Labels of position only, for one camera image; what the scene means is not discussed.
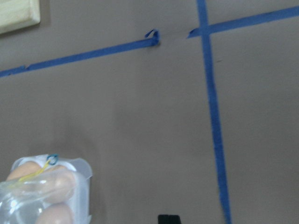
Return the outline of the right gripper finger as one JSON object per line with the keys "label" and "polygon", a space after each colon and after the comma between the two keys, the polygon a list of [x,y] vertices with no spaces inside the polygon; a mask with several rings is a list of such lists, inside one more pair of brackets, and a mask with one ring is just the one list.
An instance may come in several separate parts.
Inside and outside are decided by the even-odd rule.
{"label": "right gripper finger", "polygon": [[179,215],[158,215],[158,224],[181,224]]}

